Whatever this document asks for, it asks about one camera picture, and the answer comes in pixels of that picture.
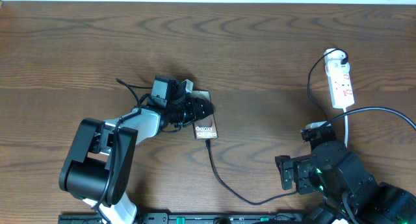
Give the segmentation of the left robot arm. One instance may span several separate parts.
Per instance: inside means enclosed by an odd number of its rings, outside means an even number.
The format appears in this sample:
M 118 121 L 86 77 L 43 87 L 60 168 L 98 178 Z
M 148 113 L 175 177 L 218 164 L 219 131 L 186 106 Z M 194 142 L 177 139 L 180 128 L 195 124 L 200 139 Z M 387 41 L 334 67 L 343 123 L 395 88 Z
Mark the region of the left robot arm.
M 178 132 L 214 112 L 209 92 L 192 81 L 156 76 L 136 105 L 115 119 L 81 121 L 60 172 L 60 189 L 91 206 L 101 223 L 134 223 L 125 190 L 136 146 L 173 126 Z

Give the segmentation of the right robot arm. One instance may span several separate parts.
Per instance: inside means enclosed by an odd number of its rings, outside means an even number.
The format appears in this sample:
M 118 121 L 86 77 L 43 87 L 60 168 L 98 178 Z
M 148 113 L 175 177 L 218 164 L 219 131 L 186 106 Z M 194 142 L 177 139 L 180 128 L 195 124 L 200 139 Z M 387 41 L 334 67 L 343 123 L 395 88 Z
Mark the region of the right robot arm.
M 284 190 L 295 185 L 300 195 L 320 192 L 337 218 L 351 223 L 415 223 L 415 196 L 376 182 L 343 142 L 315 145 L 306 156 L 276 156 L 275 162 Z

